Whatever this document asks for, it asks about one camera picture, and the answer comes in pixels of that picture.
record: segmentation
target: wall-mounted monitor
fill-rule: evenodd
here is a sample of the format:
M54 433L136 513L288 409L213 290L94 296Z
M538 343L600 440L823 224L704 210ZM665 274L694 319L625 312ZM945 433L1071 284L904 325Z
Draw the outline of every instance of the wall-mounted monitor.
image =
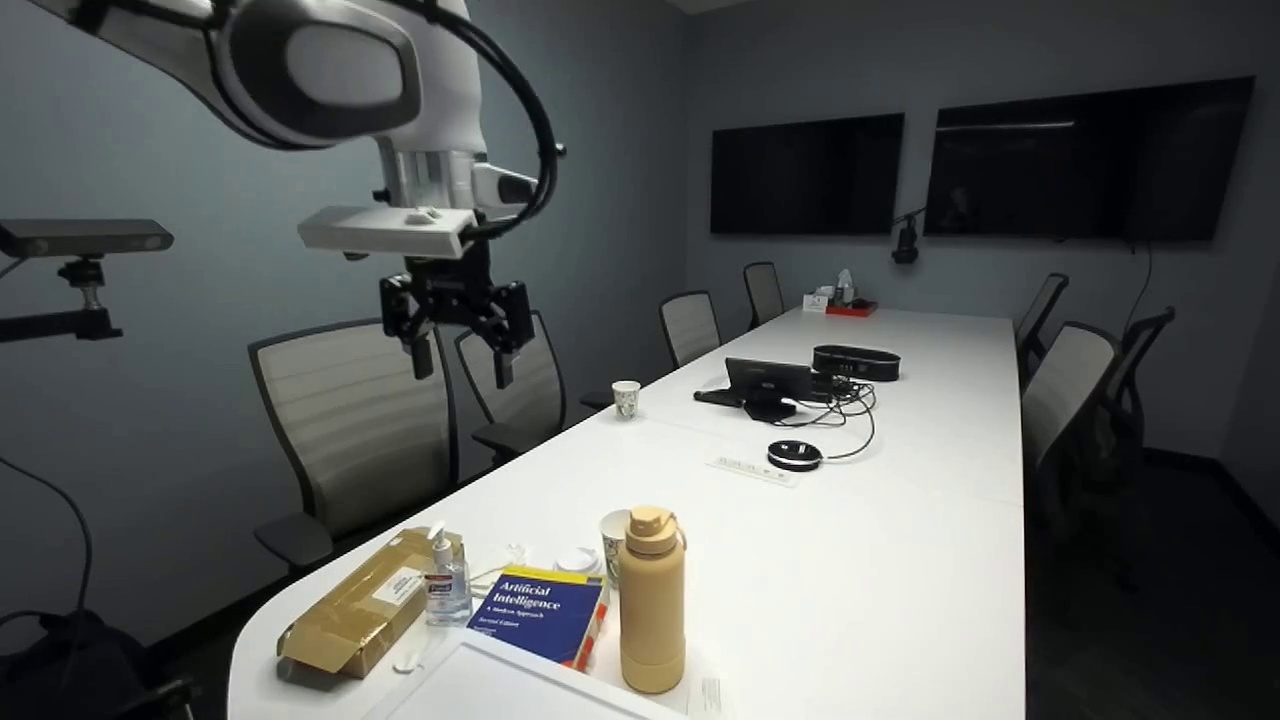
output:
M711 232L888 232L904 117L719 130L711 138Z
M934 236L1213 239L1251 75L945 108Z

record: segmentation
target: book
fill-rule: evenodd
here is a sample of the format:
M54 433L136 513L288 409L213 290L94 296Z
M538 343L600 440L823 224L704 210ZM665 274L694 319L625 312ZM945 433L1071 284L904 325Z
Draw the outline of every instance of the book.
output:
M600 576L508 566L470 630L586 674L604 617Z

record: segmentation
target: robotic arm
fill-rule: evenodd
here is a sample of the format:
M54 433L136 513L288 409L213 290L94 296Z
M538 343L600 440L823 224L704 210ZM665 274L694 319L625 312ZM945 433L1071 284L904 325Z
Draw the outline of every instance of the robotic arm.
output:
M379 284L385 334L417 375L433 371L429 325L470 325L508 355L533 336L530 292L497 290L489 239L538 215L561 145L519 67L470 23L466 0L35 0L54 17L170 71L243 139L303 154L372 138L385 192L372 210L322 210L303 243L405 257ZM484 58L523 106L541 177L484 166Z

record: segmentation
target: chair backrest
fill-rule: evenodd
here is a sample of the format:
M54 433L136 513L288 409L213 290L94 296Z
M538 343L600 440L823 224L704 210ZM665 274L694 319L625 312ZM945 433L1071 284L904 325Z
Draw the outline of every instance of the chair backrest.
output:
M466 334L457 355L472 379L472 394L491 424L519 428L530 435L553 435L563 428L563 385L548 325L533 312L533 342L513 355L513 385L497 389L491 348L484 336Z
M1140 398L1138 398L1138 368L1146 364L1149 348L1161 342L1161 334L1171 325L1171 308L1163 308L1161 317L1138 319L1125 328L1120 351L1100 385L1100 401L1120 409L1120 401L1134 406L1134 414L1140 414Z
M1037 472L1113 368L1118 343L1086 325L1064 325L1023 389L1027 467Z
M716 308L709 292L679 292L661 308L672 364L690 364L719 348Z
M1017 319L1017 351L1019 351L1023 364L1043 355L1041 334L1043 334L1043 319L1047 319L1047 312L1058 308L1058 302L1064 296L1069 284L1071 281L1064 274L1047 274L1041 292L1023 308L1023 317Z
M752 261L744 268L744 284L749 284L749 302L752 302L752 325L770 325L787 308L784 284L781 284L772 261Z
M303 508L345 535L452 494L452 398L436 334L417 379L385 325L309 328L250 348L255 385L303 485Z

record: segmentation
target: bottle cap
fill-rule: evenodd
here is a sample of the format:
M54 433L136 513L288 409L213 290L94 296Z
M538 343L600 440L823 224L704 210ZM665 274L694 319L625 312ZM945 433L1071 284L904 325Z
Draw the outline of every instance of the bottle cap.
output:
M679 540L675 518L667 508L632 508L630 553L667 555Z

